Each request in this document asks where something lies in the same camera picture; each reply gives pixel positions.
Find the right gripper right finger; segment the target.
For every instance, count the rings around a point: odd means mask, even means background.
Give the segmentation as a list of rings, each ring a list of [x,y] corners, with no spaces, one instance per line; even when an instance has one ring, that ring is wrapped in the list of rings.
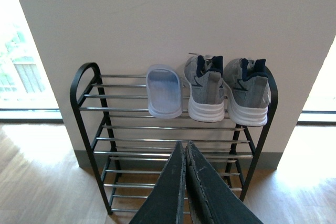
[[[193,223],[262,223],[191,141],[186,147],[186,188]]]

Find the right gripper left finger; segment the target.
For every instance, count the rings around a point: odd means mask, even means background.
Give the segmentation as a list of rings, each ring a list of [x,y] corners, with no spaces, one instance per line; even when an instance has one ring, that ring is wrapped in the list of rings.
[[[130,222],[182,223],[184,196],[185,152],[178,141],[152,192]]]

